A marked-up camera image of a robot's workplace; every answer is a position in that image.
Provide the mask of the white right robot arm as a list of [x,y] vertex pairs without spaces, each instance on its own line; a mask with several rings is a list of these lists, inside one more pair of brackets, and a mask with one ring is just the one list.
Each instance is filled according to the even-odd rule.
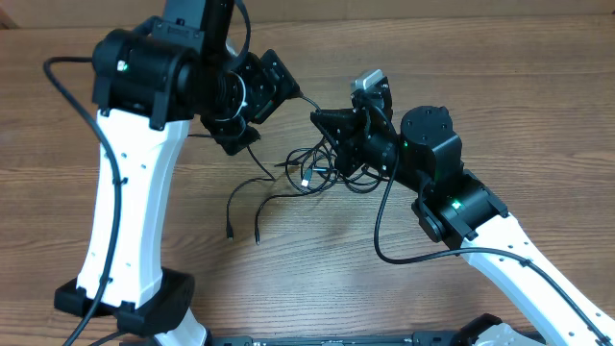
[[419,225],[446,250],[403,265],[461,256],[522,312],[550,345],[611,345],[614,320],[585,297],[532,243],[507,205],[461,158],[462,141],[444,107],[408,111],[392,125],[386,78],[357,86],[352,106],[314,111],[310,120],[332,146],[343,175],[366,165],[390,184],[416,192]]

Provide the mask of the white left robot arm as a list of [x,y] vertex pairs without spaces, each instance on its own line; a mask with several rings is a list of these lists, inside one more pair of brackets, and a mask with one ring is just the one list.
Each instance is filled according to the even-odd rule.
[[95,78],[100,143],[91,238],[76,278],[55,293],[56,309],[83,323],[111,315],[121,334],[150,345],[205,345],[190,305],[187,273],[161,263],[174,167],[191,121],[228,155],[258,140],[258,125],[300,89],[274,51],[256,56],[227,43],[240,1],[169,1],[160,16],[109,32],[86,57]]

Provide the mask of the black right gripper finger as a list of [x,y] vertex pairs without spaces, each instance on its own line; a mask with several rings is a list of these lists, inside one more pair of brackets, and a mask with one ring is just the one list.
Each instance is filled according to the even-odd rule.
[[365,164],[365,139],[335,140],[332,149],[336,154],[334,167],[345,177],[352,176]]
[[369,121],[365,111],[358,109],[320,110],[310,114],[310,121],[329,144],[367,138]]

